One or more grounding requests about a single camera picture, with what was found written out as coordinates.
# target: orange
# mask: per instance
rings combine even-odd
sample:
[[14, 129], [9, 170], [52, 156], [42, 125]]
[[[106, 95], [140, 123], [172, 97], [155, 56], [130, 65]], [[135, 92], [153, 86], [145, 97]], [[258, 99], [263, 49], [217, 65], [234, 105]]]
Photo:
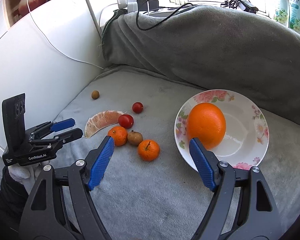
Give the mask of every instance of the orange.
[[187, 121], [188, 139], [199, 138], [210, 150], [216, 147], [226, 134], [226, 119], [222, 111], [211, 103], [197, 104], [189, 113]]
[[128, 140], [128, 132], [122, 126], [115, 126], [108, 132], [108, 136], [111, 136], [114, 140], [115, 146], [122, 146], [126, 144]]
[[117, 123], [119, 116], [122, 114], [123, 112], [121, 111], [103, 111], [95, 114], [93, 117], [89, 118], [86, 124], [84, 129], [85, 137], [90, 138], [102, 128]]
[[144, 161], [155, 160], [160, 153], [160, 146], [154, 140], [143, 140], [138, 146], [138, 154]]

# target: tangerine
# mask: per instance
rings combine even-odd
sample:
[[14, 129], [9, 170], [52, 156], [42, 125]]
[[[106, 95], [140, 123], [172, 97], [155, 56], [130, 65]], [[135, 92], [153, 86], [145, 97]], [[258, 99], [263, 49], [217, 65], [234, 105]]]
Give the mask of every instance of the tangerine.
[[211, 103], [197, 104], [187, 120], [188, 139], [199, 138], [210, 150], [219, 145], [226, 134], [226, 119], [222, 111]]
[[128, 132], [122, 126], [115, 126], [108, 132], [108, 136], [111, 136], [114, 140], [115, 146], [122, 146], [126, 144], [128, 140]]
[[155, 160], [160, 153], [160, 146], [154, 140], [143, 140], [138, 146], [138, 154], [144, 161]]

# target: silver screw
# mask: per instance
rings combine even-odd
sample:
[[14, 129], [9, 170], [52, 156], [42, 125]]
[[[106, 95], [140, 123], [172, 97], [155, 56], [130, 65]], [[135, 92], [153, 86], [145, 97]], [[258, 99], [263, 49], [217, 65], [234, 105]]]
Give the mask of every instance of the silver screw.
[[49, 170], [51, 170], [51, 165], [48, 164], [48, 165], [44, 166], [44, 167], [43, 167], [43, 170], [44, 170], [44, 171], [49, 171]]
[[75, 162], [75, 165], [77, 165], [77, 166], [83, 166], [84, 165], [84, 160], [77, 160]]
[[253, 172], [259, 172], [260, 169], [259, 169], [258, 167], [256, 167], [256, 166], [253, 166], [253, 167], [252, 167], [252, 171], [253, 171]]
[[228, 163], [227, 162], [225, 162], [225, 161], [220, 161], [219, 162], [219, 164], [220, 164], [220, 166], [222, 166], [222, 167], [228, 167]]

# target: red cherry tomato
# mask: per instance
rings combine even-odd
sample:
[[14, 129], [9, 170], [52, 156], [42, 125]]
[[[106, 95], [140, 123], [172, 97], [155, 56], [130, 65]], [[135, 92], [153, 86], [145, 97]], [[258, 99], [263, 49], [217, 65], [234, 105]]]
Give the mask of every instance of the red cherry tomato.
[[135, 112], [136, 114], [140, 114], [143, 110], [143, 104], [140, 102], [136, 102], [132, 106], [132, 111]]
[[129, 129], [132, 127], [132, 125], [134, 123], [133, 117], [129, 114], [120, 115], [118, 118], [118, 123], [125, 129]]

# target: gray fleece cushion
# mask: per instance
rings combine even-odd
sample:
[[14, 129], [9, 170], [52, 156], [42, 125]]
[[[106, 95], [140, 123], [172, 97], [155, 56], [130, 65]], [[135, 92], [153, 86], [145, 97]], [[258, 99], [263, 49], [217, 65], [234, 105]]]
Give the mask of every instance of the gray fleece cushion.
[[[156, 140], [160, 155], [153, 162], [144, 162], [135, 146], [127, 143], [116, 147], [101, 184], [91, 192], [96, 209], [112, 239], [187, 240], [199, 226], [212, 193], [181, 157], [173, 126], [184, 102], [202, 90], [140, 71], [119, 67], [103, 73], [55, 121], [74, 118], [74, 128], [84, 130], [87, 120], [101, 111], [120, 110], [133, 115], [132, 128], [144, 138]], [[91, 99], [93, 90], [100, 92], [99, 99]], [[134, 114], [131, 106], [138, 101], [144, 104], [144, 110]], [[270, 144], [259, 167], [274, 195], [283, 229], [287, 230], [300, 214], [300, 126], [268, 111], [263, 113]], [[85, 158], [109, 129], [64, 145], [51, 164], [64, 167]], [[224, 232], [232, 226], [238, 197], [237, 188]], [[76, 224], [68, 191], [65, 198], [69, 217]]]
[[[142, 28], [162, 18], [139, 15]], [[102, 37], [105, 60], [207, 89], [244, 94], [300, 124], [300, 35], [239, 10], [197, 6], [141, 31], [136, 13], [119, 16]]]

